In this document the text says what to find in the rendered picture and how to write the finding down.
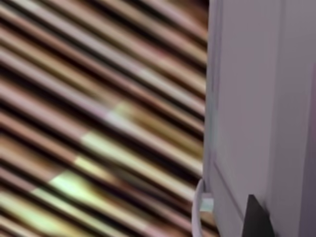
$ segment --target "black pointed object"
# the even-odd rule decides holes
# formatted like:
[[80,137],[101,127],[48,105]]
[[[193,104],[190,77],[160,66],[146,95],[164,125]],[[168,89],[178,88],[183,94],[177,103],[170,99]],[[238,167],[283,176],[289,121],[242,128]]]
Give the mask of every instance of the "black pointed object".
[[269,215],[254,195],[248,196],[241,237],[275,237]]

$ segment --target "striped surface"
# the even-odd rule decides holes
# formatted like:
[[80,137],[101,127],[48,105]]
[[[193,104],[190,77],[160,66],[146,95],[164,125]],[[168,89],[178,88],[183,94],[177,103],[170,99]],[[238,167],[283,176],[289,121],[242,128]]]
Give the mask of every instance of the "striped surface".
[[193,0],[1,1],[0,236],[191,236],[206,19]]

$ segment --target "black object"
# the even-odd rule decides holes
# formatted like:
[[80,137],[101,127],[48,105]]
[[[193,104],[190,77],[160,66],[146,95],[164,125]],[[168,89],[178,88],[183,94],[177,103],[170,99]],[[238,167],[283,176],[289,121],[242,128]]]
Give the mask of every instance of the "black object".
[[276,237],[269,215],[254,195],[248,196],[242,237]]

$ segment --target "plastic handle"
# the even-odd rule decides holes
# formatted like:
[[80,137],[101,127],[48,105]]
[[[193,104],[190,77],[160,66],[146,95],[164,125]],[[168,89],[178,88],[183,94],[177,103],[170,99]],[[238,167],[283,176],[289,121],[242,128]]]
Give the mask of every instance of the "plastic handle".
[[192,235],[193,237],[203,237],[200,221],[200,207],[202,194],[204,192],[204,181],[200,179],[192,203]]

